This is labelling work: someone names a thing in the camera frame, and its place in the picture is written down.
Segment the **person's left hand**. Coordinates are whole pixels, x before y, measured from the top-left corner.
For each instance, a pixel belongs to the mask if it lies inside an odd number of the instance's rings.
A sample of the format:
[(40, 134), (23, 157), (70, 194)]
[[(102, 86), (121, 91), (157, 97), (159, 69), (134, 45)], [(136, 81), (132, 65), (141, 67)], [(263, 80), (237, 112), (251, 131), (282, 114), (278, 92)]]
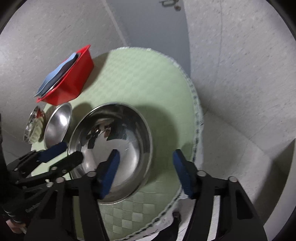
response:
[(26, 227), (25, 223), (17, 223), (11, 219), (7, 220), (6, 223), (13, 233), (23, 233), (23, 229)]

